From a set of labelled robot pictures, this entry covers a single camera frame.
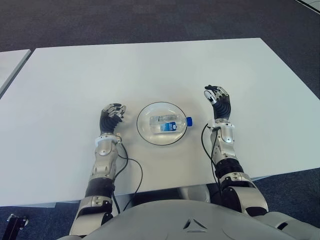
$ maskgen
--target blue label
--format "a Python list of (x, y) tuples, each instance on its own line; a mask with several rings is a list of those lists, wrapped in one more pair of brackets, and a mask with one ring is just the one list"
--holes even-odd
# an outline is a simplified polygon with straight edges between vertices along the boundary
[(176, 123), (173, 121), (173, 122), (167, 122), (167, 123), (164, 123), (164, 124), (161, 124), (160, 125), (160, 131), (161, 132), (173, 132), (177, 130), (177, 125)]

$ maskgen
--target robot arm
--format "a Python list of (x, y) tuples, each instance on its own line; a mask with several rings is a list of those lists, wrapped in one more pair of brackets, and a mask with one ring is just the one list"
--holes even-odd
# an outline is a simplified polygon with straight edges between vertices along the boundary
[(115, 190), (116, 144), (121, 144), (120, 135), (114, 130), (122, 122), (126, 106), (109, 104), (101, 111), (100, 136), (95, 140), (95, 162), (79, 209), (73, 221), (70, 235), (85, 236), (110, 220), (112, 195)]
[(211, 159), (220, 185), (222, 204), (250, 216), (268, 212), (264, 196), (244, 172), (234, 150), (234, 126), (229, 121), (230, 97), (219, 86), (206, 86), (205, 97), (213, 107)]

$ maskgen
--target black wire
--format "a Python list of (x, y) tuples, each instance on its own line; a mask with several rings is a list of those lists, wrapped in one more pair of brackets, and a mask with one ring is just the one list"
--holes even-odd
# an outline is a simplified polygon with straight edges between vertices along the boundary
[(135, 198), (135, 196), (136, 196), (136, 194), (137, 194), (137, 192), (138, 192), (138, 190), (139, 190), (139, 188), (140, 188), (140, 186), (141, 186), (142, 179), (143, 179), (143, 177), (144, 177), (144, 171), (143, 171), (143, 169), (142, 169), (141, 164), (140, 164), (137, 160), (135, 160), (135, 159), (133, 159), (133, 158), (129, 158), (129, 160), (134, 161), (134, 162), (136, 162), (136, 163), (139, 165), (140, 170), (141, 170), (141, 178), (140, 178), (140, 182), (139, 182), (138, 187), (136, 188), (135, 192), (133, 193), (131, 199), (130, 199), (130, 200), (127, 202), (127, 204), (125, 205), (123, 211), (125, 211), (125, 210), (127, 209), (129, 203)]
[(212, 157), (210, 157), (209, 153), (207, 152), (206, 150), (206, 147), (204, 145), (204, 132), (205, 132), (205, 129), (206, 127), (208, 126), (208, 123), (204, 126), (204, 128), (202, 129), (202, 132), (201, 132), (201, 144), (202, 144), (202, 147), (203, 147), (203, 150), (205, 151), (206, 155), (208, 156), (208, 158), (210, 159), (210, 165), (211, 165), (211, 170), (212, 170), (212, 175), (213, 175), (213, 178), (214, 178), (214, 181), (215, 183), (218, 185), (218, 182), (217, 182), (217, 179), (216, 179), (216, 175), (215, 175), (215, 171), (214, 171), (214, 167), (216, 167), (216, 164), (214, 163), (214, 161), (212, 160)]
[(112, 197), (113, 197), (114, 204), (116, 206), (116, 210), (118, 211), (118, 214), (120, 214), (120, 207), (118, 205), (118, 202), (116, 200), (116, 196), (115, 196), (114, 192), (112, 192)]
[(120, 145), (122, 146), (122, 148), (123, 148), (123, 150), (124, 150), (124, 153), (125, 153), (125, 158), (124, 158), (124, 159), (126, 159), (126, 161), (125, 161), (125, 165), (123, 166), (123, 168), (121, 168), (121, 170), (118, 171), (117, 174), (114, 176), (114, 180), (113, 180), (113, 181), (115, 181), (116, 178), (118, 177), (118, 175), (119, 175), (123, 170), (125, 170), (125, 168), (126, 168), (127, 165), (128, 165), (128, 161), (129, 161), (128, 153), (127, 153), (127, 150), (126, 150), (125, 146), (124, 146), (122, 143), (121, 143)]
[(202, 129), (202, 132), (201, 132), (201, 143), (202, 143), (203, 150), (205, 151), (206, 155), (208, 156), (208, 158), (209, 158), (210, 161), (211, 161), (211, 169), (212, 169), (213, 178), (214, 178), (215, 183), (216, 183), (217, 186), (218, 186), (218, 191), (217, 191), (216, 193), (220, 193), (220, 197), (221, 197), (222, 194), (221, 194), (220, 180), (219, 180), (219, 178), (218, 178), (218, 181), (217, 181), (217, 179), (216, 179), (216, 175), (215, 175), (214, 168), (213, 168), (213, 166), (216, 168), (216, 164), (215, 164), (214, 161), (212, 160), (213, 153), (214, 153), (214, 147), (215, 147), (215, 144), (216, 144), (216, 141), (217, 141), (217, 137), (218, 137), (218, 129), (220, 129), (220, 127), (213, 129), (214, 131), (216, 131), (216, 135), (215, 135), (214, 143), (213, 143), (213, 145), (212, 145), (213, 148), (212, 148), (211, 156), (210, 156), (209, 153), (208, 153), (207, 150), (206, 150), (205, 145), (204, 145), (204, 131), (205, 131), (205, 129), (206, 129), (207, 126), (208, 126), (208, 123), (207, 123), (207, 124), (204, 126), (204, 128)]
[(211, 194), (210, 199), (212, 199), (212, 197), (213, 197), (214, 195), (216, 195), (217, 193), (220, 193), (220, 190), (219, 190), (219, 189), (218, 189), (217, 191), (215, 191), (214, 193)]
[[(218, 129), (220, 129), (220, 127), (217, 127), (217, 128), (214, 129), (216, 131), (216, 135), (215, 135), (215, 139), (214, 139), (214, 143), (213, 143), (213, 147), (212, 147), (212, 151), (211, 151), (211, 159), (214, 156), (214, 147), (215, 147), (215, 144), (216, 144), (216, 141), (217, 141), (217, 137), (218, 137)], [(220, 197), (222, 198), (220, 179), (219, 179), (219, 177), (217, 177), (217, 179), (218, 179), (217, 185), (218, 185)]]
[[(118, 171), (117, 174), (114, 176), (113, 182), (115, 182), (115, 180), (116, 180), (116, 178), (118, 177), (118, 175), (119, 175), (123, 170), (125, 170), (125, 168), (126, 168), (127, 165), (128, 165), (128, 161), (129, 161), (128, 153), (127, 153), (127, 150), (126, 150), (125, 146), (124, 146), (122, 143), (121, 143), (120, 145), (122, 146), (122, 148), (123, 148), (123, 150), (124, 150), (125, 157), (123, 157), (123, 158), (126, 159), (126, 161), (125, 161), (124, 167), (121, 168), (121, 170)], [(120, 208), (119, 208), (119, 205), (118, 205), (118, 202), (117, 202), (117, 199), (116, 199), (116, 196), (115, 196), (114, 192), (112, 192), (112, 197), (113, 197), (114, 204), (115, 204), (115, 206), (116, 206), (116, 210), (117, 210), (118, 214), (120, 214)]]

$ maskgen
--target floor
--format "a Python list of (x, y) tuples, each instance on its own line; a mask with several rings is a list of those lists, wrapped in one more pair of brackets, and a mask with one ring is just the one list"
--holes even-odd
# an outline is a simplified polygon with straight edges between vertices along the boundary
[[(262, 38), (318, 98), (319, 29), (320, 15), (293, 0), (0, 2), (0, 52), (72, 45)], [(272, 176), (256, 184), (271, 211), (320, 227), (320, 168)], [(178, 196), (174, 189), (139, 194), (135, 204), (157, 198)], [(30, 219), (18, 239), (57, 239), (68, 234), (77, 208), (72, 203), (58, 203), (55, 208), (0, 207), (0, 235), (9, 214), (15, 213)]]

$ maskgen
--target water bottle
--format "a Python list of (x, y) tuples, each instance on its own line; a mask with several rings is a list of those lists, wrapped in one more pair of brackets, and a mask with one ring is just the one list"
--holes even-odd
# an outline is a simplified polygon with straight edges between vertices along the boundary
[(150, 128), (154, 134), (183, 132), (190, 126), (192, 126), (192, 118), (182, 117), (180, 114), (150, 117)]

